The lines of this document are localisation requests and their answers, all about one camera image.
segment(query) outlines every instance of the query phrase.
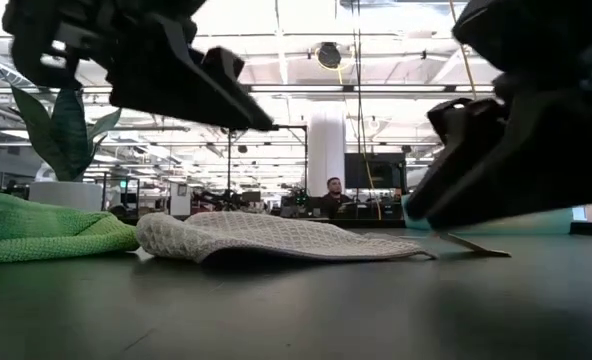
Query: potted plant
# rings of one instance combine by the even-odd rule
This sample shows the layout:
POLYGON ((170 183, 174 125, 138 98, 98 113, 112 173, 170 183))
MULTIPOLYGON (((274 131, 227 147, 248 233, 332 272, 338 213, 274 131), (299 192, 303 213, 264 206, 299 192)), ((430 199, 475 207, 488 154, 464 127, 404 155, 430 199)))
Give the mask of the potted plant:
POLYGON ((34 182, 30 185, 29 200, 100 211, 103 189, 98 184, 82 182, 83 175, 107 136, 104 134, 120 119, 121 109, 98 119, 88 129, 80 90, 61 89, 50 116, 38 99, 13 85, 11 88, 32 147, 54 170, 58 180, 34 182))

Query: plant leaf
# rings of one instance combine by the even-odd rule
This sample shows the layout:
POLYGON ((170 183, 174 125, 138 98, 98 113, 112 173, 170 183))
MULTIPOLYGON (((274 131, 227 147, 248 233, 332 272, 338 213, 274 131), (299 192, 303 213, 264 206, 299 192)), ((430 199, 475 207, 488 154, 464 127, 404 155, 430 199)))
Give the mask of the plant leaf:
POLYGON ((68 181, 69 165, 51 137, 51 119, 47 110, 30 94, 15 86, 11 88, 34 151, 51 166, 60 181, 68 181))
POLYGON ((116 126, 120 120, 120 113, 123 109, 118 109, 113 113, 107 114, 96 121, 94 127, 89 131, 89 141, 94 141, 94 138, 102 133, 105 133, 116 126))
POLYGON ((90 161, 91 152, 87 142, 85 112, 76 90, 61 89, 58 92, 52 112, 51 136, 67 161, 69 179, 66 181, 75 180, 78 169, 90 161))
POLYGON ((83 164, 82 166, 80 166, 79 168, 76 169, 76 171, 75 171, 76 176, 74 177, 75 181, 82 181, 83 180, 83 175, 85 175, 85 171, 87 170, 89 165, 91 165, 92 162, 94 161, 94 155, 96 155, 96 152, 98 151, 98 149, 100 149, 100 143, 102 143, 106 137, 107 137, 107 135, 98 139, 98 142, 96 144, 94 144, 94 146, 92 147, 92 152, 89 156, 89 160, 85 164, 83 164))

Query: white textured cloth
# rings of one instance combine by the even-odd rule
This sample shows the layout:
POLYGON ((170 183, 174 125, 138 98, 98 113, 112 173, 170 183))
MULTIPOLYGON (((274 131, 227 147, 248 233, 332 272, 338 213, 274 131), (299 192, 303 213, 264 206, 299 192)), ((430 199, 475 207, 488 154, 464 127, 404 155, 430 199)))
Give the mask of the white textured cloth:
POLYGON ((223 249, 256 249, 320 260, 383 260, 434 255, 417 243, 377 234, 359 235, 315 221, 243 212, 199 213, 182 222, 148 214, 138 222, 137 240, 148 253, 202 262, 223 249))

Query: table surface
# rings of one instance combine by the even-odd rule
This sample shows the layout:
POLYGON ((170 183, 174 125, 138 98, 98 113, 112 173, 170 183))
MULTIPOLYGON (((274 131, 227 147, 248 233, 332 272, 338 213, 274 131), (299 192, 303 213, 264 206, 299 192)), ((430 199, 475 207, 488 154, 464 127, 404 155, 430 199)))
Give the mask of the table surface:
POLYGON ((468 239, 514 257, 2 264, 0 360, 592 359, 592 237, 468 239))

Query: green microfiber cloth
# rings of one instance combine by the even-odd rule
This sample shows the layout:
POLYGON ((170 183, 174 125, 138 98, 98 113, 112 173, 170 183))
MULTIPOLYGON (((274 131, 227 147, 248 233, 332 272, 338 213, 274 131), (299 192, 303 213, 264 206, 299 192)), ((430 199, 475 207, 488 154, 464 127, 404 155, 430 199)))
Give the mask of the green microfiber cloth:
POLYGON ((0 194, 0 263, 138 249, 136 227, 110 213, 87 213, 0 194))

